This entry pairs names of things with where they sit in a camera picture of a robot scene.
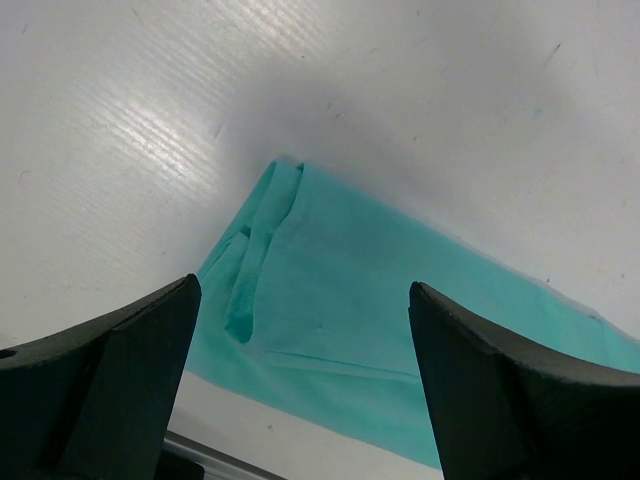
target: fabric fold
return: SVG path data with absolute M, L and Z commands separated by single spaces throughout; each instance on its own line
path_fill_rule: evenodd
M 430 466 L 413 281 L 548 347 L 640 373 L 636 340 L 310 165 L 274 162 L 198 277 L 191 371 Z

